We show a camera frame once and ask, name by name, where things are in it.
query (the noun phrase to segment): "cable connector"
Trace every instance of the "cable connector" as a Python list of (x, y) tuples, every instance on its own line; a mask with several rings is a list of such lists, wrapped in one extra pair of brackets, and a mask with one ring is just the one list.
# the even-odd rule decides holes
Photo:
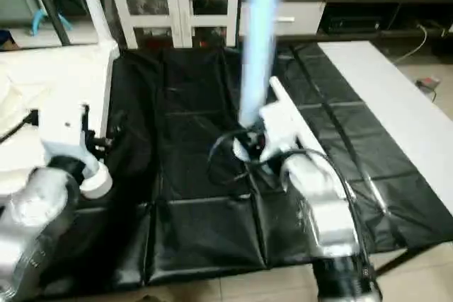
[(23, 119), (26, 124), (31, 124), (34, 127), (39, 125), (39, 111), (38, 109), (30, 110), (30, 113)]

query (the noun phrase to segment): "blue object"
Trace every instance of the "blue object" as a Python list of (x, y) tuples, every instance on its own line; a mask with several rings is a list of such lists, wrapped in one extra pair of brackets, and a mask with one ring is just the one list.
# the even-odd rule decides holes
[[(35, 15), (33, 16), (33, 23), (31, 27), (31, 35), (37, 35), (38, 34), (38, 28), (40, 26), (41, 20), (46, 17), (47, 14), (43, 9), (37, 10)], [(66, 27), (67, 30), (72, 30), (72, 25), (71, 23), (61, 14), (58, 13), (59, 19), (62, 21), (63, 25)]]

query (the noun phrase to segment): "white drawer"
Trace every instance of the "white drawer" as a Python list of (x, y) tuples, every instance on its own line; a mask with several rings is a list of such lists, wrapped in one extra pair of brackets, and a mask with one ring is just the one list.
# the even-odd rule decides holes
[[(314, 35), (324, 12), (324, 2), (280, 3), (275, 18), (275, 35)], [(248, 4), (242, 3), (239, 35), (248, 31)]]

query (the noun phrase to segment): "table leg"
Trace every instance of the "table leg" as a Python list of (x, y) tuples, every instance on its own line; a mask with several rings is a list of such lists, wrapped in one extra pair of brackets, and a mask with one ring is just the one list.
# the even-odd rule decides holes
[(413, 258), (423, 254), (424, 252), (427, 252), (429, 249), (432, 249), (433, 247), (435, 247), (435, 245), (431, 245), (431, 246), (423, 247), (423, 248), (406, 250), (403, 254), (394, 258), (392, 261), (390, 261), (390, 262), (386, 263), (385, 265), (382, 265), (380, 268), (376, 269), (376, 276), (379, 277), (379, 276), (385, 275), (387, 272), (390, 272), (391, 270), (396, 269), (400, 265), (403, 265), (407, 261), (412, 260)]

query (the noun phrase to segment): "white table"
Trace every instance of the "white table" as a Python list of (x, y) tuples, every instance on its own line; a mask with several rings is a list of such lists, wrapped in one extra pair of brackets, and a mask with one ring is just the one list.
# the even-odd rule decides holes
[(319, 46), (453, 214), (453, 121), (371, 43)]
[[(118, 55), (113, 40), (1, 53), (0, 74), (8, 76), (12, 87), (0, 103), (0, 134), (25, 117), (29, 109), (39, 109), (58, 98), (88, 104), (89, 128), (98, 137), (105, 136), (112, 65)], [(0, 144), (0, 203), (25, 184), (32, 168), (44, 164), (43, 155), (35, 127), (26, 126)]]

